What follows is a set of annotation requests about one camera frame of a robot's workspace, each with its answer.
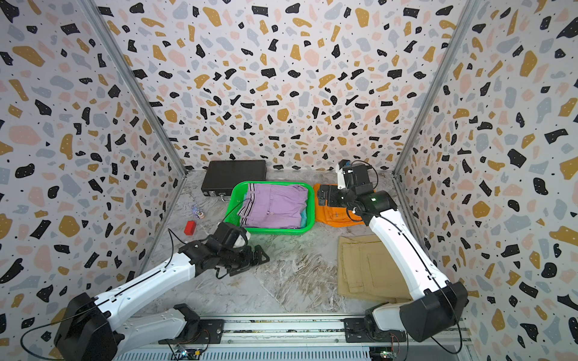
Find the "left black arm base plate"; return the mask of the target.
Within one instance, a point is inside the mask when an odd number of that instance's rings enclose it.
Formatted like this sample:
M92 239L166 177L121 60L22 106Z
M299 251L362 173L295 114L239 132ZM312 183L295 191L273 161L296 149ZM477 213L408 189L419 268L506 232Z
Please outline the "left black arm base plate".
M175 338L159 340L158 344L220 344L224 334L225 320L201 319L188 322Z

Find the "turquoise pants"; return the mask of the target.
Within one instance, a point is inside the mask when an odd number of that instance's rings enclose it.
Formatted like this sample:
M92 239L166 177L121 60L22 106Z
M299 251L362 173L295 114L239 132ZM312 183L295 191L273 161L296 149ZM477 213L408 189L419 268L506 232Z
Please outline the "turquoise pants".
M308 222L308 213L307 213L307 208L308 208L308 198L309 198L309 192L306 188L302 188L299 191L299 215L300 215L300 228L303 229L306 227L307 222Z

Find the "purple pants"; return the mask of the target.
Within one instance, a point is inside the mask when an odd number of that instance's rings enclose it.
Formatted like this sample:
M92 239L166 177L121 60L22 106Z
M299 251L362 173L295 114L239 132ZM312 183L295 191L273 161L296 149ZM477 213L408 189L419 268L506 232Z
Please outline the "purple pants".
M259 229L300 230L299 184L248 185L238 212L240 225Z

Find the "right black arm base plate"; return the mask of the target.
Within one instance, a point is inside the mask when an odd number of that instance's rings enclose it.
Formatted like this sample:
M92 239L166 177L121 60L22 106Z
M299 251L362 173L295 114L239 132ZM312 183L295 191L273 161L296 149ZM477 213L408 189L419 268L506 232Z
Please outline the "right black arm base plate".
M345 318L343 320L347 343L387 343L394 344L407 341L404 331L379 329L368 317Z

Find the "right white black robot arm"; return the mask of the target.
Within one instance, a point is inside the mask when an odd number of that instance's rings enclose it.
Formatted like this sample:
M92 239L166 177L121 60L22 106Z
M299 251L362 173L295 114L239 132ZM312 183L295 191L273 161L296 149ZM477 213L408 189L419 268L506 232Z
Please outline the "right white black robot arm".
M362 193L335 185L315 186L317 206L336 206L353 213L385 245L409 291L409 299L370 308L364 317L368 338L392 336L406 341L424 341L450 327L458 326L468 302L468 292L460 283L451 283L419 246L406 227L393 198L367 187Z

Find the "beige pants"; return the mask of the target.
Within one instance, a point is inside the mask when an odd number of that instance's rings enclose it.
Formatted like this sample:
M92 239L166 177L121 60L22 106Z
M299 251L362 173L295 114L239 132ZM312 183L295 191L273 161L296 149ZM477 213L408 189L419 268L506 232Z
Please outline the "beige pants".
M406 281L377 236L339 237L338 294L378 303L411 300Z

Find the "orange pants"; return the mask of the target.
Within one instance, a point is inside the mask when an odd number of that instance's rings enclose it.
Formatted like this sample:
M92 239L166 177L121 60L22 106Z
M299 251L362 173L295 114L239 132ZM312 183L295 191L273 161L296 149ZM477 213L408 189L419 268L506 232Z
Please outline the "orange pants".
M328 205L319 205L318 191L321 189L321 184L316 184L313 189L315 195L315 221L317 223L326 224L335 228L353 227L356 225L363 225L361 218L352 218L352 215L347 214L345 208L329 207Z

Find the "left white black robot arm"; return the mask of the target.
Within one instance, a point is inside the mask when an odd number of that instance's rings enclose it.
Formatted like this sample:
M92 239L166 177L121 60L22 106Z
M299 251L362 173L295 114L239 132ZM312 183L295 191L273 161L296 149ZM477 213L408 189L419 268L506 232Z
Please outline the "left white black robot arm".
M249 239L244 228L222 222L214 233L180 246L168 260L132 281L98 296L76 296L57 330L56 349L65 360L113 360L155 342L210 341L200 316L184 303L152 316L135 313L204 272L213 271L221 279L268 263L263 248L251 246Z

